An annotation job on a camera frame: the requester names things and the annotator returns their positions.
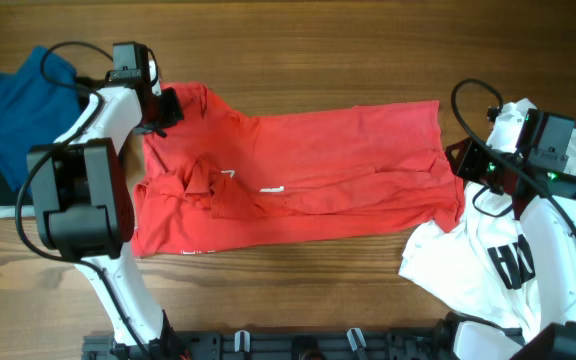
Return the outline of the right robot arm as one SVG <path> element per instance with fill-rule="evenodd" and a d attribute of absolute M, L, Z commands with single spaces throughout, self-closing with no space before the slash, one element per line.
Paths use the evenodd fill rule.
<path fill-rule="evenodd" d="M 467 138 L 446 150 L 452 171 L 512 199 L 541 308 L 540 331 L 524 344 L 506 330 L 463 321 L 457 359 L 576 359 L 576 176 L 564 171 L 565 140 L 513 140 L 508 150 Z"/>

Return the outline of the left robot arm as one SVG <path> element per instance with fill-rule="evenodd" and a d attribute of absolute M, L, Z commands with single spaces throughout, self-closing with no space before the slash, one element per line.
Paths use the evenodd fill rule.
<path fill-rule="evenodd" d="M 132 131 L 164 135 L 182 120 L 176 93 L 159 85 L 109 86 L 91 94 L 73 126 L 33 147 L 24 191 L 32 193 L 40 256 L 74 265 L 113 325 L 89 338 L 85 359 L 180 359 L 187 355 L 147 289 L 130 245 L 135 217 L 118 154 Z"/>

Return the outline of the red printed t-shirt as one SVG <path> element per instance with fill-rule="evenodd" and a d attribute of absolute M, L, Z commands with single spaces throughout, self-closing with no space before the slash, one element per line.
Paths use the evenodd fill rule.
<path fill-rule="evenodd" d="M 184 117 L 142 142 L 133 197 L 139 257 L 453 229 L 462 181 L 435 100 L 249 116 L 201 83 L 177 83 Z"/>

